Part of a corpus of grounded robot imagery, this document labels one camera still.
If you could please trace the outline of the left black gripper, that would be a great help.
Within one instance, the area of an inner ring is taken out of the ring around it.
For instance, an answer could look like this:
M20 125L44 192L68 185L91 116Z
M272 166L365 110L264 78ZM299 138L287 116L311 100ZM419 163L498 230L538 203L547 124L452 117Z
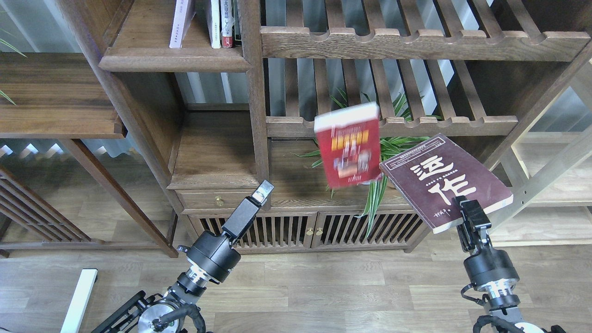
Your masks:
M233 211L222 226L222 234L215 235L206 230L191 247L179 245L178 251L186 253L187 259L209 274L212 282L224 282L241 259L232 245L243 238L273 189L273 184L264 180Z

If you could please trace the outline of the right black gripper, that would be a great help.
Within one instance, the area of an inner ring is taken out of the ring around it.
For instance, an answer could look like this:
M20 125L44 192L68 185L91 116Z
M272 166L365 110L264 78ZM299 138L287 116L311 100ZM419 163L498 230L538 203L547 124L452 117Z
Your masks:
M501 279L518 282L518 272L508 253L503 249L485 248L490 244L487 229L491 228L491 222L480 203L466 196L457 196L453 201L463 219L456 227L462 250L476 253L463 262L474 289L479 291L485 284Z

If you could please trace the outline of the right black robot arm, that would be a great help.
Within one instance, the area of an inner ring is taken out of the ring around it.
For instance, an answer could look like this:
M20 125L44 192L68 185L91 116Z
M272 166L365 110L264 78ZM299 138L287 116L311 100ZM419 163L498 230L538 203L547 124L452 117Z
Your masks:
M480 333L490 324L495 333L545 333L546 329L523 319L518 308L520 299L512 292L518 273L506 251L491 244L487 232L491 222L480 203L465 196L453 200L463 218L457 226L462 249L470 254L463 262L470 283L461 289L461 295L488 312L478 318L472 331Z

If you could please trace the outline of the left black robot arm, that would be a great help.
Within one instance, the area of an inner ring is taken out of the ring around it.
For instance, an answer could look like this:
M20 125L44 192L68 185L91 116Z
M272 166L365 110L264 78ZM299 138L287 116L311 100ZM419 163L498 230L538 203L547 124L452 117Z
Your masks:
M163 295L146 297L144 291L136 293L94 331L128 333L137 327L140 333L182 333L184 319L190 317L196 330L204 333L205 320L197 306L199 298L208 282L224 282L240 261L241 255L233 248L234 244L248 231L273 188L271 183L263 181L233 211L221 234L206 230L193 245L180 245L178 251L186 254L191 266Z

